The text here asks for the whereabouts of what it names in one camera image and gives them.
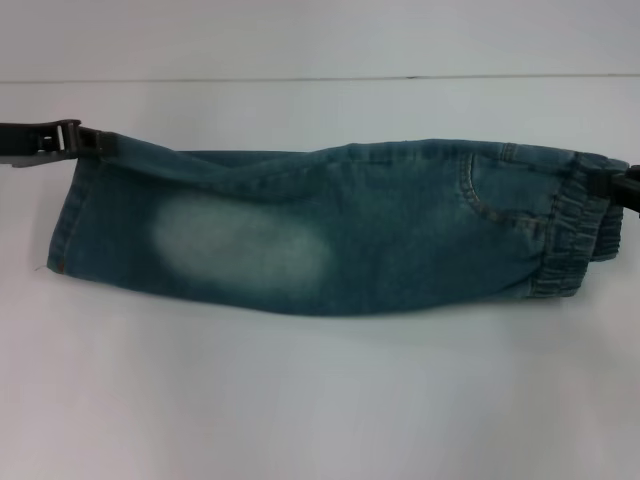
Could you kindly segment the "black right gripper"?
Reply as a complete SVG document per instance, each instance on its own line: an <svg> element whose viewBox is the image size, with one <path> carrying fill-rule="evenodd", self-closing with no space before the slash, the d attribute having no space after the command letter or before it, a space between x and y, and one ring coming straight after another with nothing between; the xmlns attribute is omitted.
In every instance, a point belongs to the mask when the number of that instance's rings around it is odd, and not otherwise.
<svg viewBox="0 0 640 480"><path fill-rule="evenodd" d="M612 196L612 202L640 214L640 166L624 173L612 170L592 171L587 175L587 190L593 196Z"/></svg>

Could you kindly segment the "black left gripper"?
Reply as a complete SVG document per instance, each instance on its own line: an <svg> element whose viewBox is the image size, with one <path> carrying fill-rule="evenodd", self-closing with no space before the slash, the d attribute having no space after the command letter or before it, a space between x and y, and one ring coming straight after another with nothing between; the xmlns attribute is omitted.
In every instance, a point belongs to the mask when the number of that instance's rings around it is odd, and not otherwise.
<svg viewBox="0 0 640 480"><path fill-rule="evenodd" d="M77 147L80 155L112 155L116 134L80 126L65 119L48 123L2 123L2 155L62 154Z"/></svg>

